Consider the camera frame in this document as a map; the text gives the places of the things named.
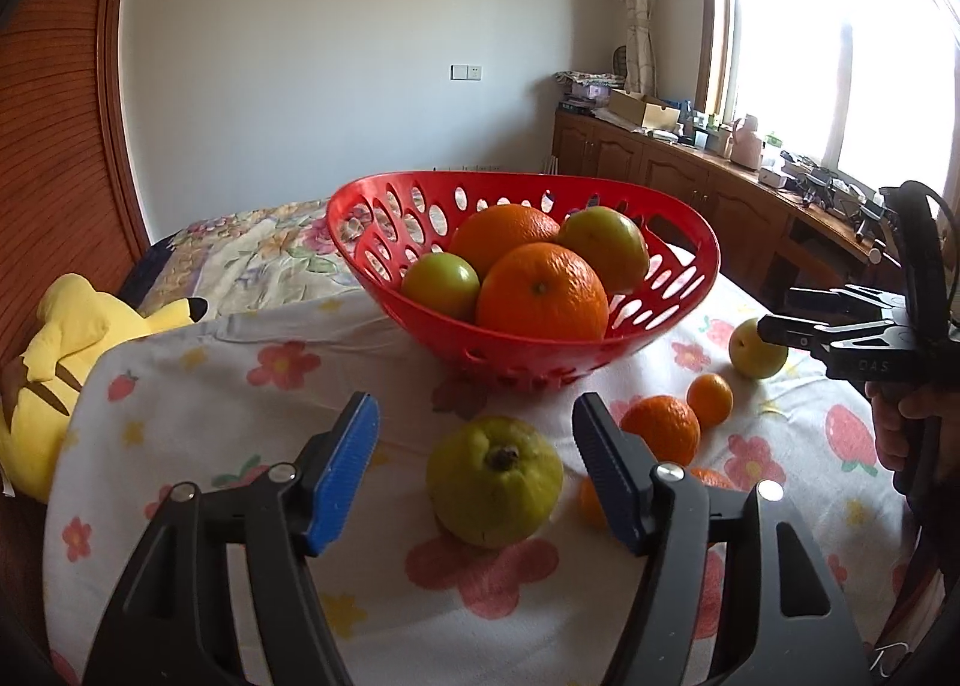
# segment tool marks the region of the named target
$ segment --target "window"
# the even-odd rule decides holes
[[[727,120],[872,188],[942,192],[955,41],[933,0],[734,0]]]

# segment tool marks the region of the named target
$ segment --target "human hand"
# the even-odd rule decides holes
[[[910,392],[898,405],[880,393],[880,384],[867,383],[877,437],[877,457],[887,469],[899,472],[909,453],[904,435],[904,419],[921,421],[931,416],[941,419],[940,456],[934,480],[945,480],[960,471],[960,391],[947,391],[924,385]]]

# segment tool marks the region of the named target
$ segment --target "blue gripper pad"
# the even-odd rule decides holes
[[[376,399],[355,394],[326,435],[333,443],[323,446],[323,453],[329,457],[313,491],[313,517],[305,537],[309,555],[319,556],[343,533],[379,432]]]
[[[640,437],[621,432],[595,393],[579,396],[573,405],[573,439],[613,536],[642,555],[654,526],[644,513],[652,498],[653,454]]]

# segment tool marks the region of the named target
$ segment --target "metal screw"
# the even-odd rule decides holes
[[[678,464],[664,461],[663,464],[656,465],[656,476],[664,480],[664,483],[676,483],[678,480],[683,480],[683,474],[683,467]]]
[[[784,486],[781,486],[776,480],[760,480],[757,483],[757,494],[760,494],[767,502],[779,502],[784,498]]]
[[[296,478],[296,467],[293,464],[274,464],[267,473],[267,477],[273,483],[289,483]]]
[[[174,502],[189,502],[197,496],[197,486],[193,483],[178,483],[170,489],[170,499]]]

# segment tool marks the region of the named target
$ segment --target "black ear tip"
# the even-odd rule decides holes
[[[206,299],[200,299],[199,296],[194,296],[187,299],[187,302],[190,305],[190,320],[194,323],[203,319],[203,315],[206,314],[208,310],[208,304]]]

